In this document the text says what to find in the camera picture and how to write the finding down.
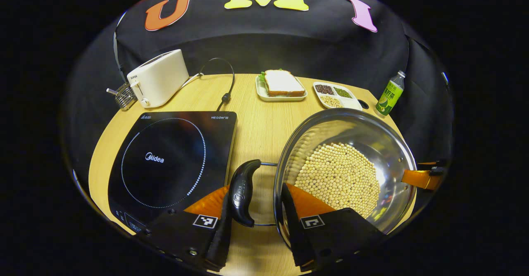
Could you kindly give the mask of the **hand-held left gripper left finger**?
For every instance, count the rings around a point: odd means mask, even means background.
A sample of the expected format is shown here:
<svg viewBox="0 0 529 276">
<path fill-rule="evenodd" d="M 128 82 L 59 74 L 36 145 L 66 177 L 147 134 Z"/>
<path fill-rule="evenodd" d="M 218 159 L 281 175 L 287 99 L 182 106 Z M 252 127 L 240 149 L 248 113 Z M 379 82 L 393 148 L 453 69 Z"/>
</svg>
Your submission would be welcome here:
<svg viewBox="0 0 529 276">
<path fill-rule="evenodd" d="M 144 246 L 194 270 L 219 272 L 230 248 L 232 216 L 223 186 L 185 210 L 168 210 L 136 238 Z"/>
</svg>

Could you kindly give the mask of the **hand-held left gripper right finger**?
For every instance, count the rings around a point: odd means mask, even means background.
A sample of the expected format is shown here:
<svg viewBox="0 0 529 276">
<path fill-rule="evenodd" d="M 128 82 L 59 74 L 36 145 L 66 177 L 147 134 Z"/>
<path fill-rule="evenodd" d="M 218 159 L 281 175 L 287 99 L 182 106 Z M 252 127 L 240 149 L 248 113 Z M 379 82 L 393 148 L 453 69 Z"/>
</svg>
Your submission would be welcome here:
<svg viewBox="0 0 529 276">
<path fill-rule="evenodd" d="M 295 264 L 316 271 L 377 246 L 385 234 L 351 208 L 336 210 L 284 183 L 281 190 Z"/>
</svg>

